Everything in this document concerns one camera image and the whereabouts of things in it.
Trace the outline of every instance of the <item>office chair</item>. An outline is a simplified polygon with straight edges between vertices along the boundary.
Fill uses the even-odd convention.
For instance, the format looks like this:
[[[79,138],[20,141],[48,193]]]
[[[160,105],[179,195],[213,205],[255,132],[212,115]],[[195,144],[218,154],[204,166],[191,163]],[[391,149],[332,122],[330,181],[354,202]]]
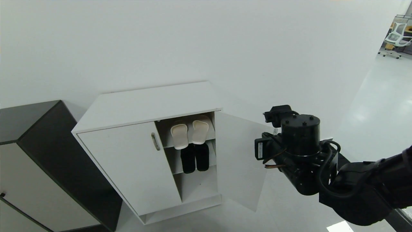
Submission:
[[[411,36],[403,36],[403,34],[405,32],[405,29],[406,29],[406,24],[399,24],[397,22],[393,22],[392,31],[385,38],[385,42],[388,43],[388,44],[392,44],[395,47],[404,47],[404,46],[411,45],[412,37]],[[381,54],[381,53],[383,54],[383,56],[393,55],[397,59],[399,59],[402,56],[401,54],[399,54],[399,53],[397,53],[393,50],[378,52],[378,54]]]

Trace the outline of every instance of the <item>cable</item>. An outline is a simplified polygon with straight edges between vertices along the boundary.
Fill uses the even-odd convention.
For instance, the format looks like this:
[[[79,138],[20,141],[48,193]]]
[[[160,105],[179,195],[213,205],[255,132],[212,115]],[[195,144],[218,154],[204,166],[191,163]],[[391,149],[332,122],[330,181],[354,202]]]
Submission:
[[[332,141],[332,140],[325,140],[324,142],[325,142],[325,143],[329,143],[329,144],[334,144],[334,145],[336,145],[336,147],[337,147],[337,154],[339,154],[339,152],[340,152],[340,145],[339,145],[337,142]],[[328,195],[330,195],[330,196],[332,196],[332,197],[339,198],[339,199],[351,198],[351,197],[355,196],[355,195],[359,192],[359,190],[361,189],[361,187],[362,187],[364,181],[366,180],[366,178],[364,178],[363,180],[360,180],[360,181],[357,183],[357,185],[354,187],[354,189],[352,189],[352,191],[350,191],[349,193],[345,193],[345,194],[336,193],[336,192],[332,192],[332,191],[330,191],[329,189],[327,189],[327,188],[325,187],[325,185],[323,184],[321,177],[322,177],[322,172],[323,172],[323,170],[325,169],[326,165],[327,165],[327,164],[329,163],[329,161],[331,160],[332,155],[333,155],[333,151],[332,151],[331,148],[329,148],[328,157],[323,161],[322,166],[319,168],[319,170],[318,170],[318,172],[317,172],[317,174],[316,174],[316,183],[318,184],[319,188],[321,188],[321,191],[322,191],[322,192],[324,192],[324,193],[326,193],[326,194],[328,194]]]

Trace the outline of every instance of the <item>white wall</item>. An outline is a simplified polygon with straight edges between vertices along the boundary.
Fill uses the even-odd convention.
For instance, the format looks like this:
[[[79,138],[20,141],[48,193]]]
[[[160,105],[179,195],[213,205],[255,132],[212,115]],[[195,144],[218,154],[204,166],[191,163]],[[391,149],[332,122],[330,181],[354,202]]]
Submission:
[[[331,137],[400,3],[4,0],[1,104],[79,119],[99,93],[210,80],[228,113],[290,104]]]
[[[412,14],[412,3],[409,5],[408,9],[406,10],[405,15],[411,15]]]
[[[410,13],[408,14],[407,12],[411,6],[412,0],[397,0],[397,1],[400,1],[400,6],[396,14],[410,15]]]

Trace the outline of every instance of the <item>open cabinet door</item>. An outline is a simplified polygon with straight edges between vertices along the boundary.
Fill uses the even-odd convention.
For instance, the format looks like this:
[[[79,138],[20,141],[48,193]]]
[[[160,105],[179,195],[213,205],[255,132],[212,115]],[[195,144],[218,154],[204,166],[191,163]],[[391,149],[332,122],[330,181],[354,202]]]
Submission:
[[[215,112],[218,190],[256,211],[266,169],[255,159],[255,139],[273,127]]]

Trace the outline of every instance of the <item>white slipper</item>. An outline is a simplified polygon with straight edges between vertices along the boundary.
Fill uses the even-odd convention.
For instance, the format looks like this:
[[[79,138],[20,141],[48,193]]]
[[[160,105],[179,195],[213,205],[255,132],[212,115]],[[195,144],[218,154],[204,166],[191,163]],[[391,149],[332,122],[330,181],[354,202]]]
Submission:
[[[200,115],[198,120],[193,121],[193,137],[192,142],[194,144],[204,144],[207,137],[207,132],[209,131],[210,119],[205,115]]]
[[[181,150],[189,146],[187,139],[187,126],[183,121],[176,121],[175,125],[170,129],[173,138],[173,145],[176,150]]]

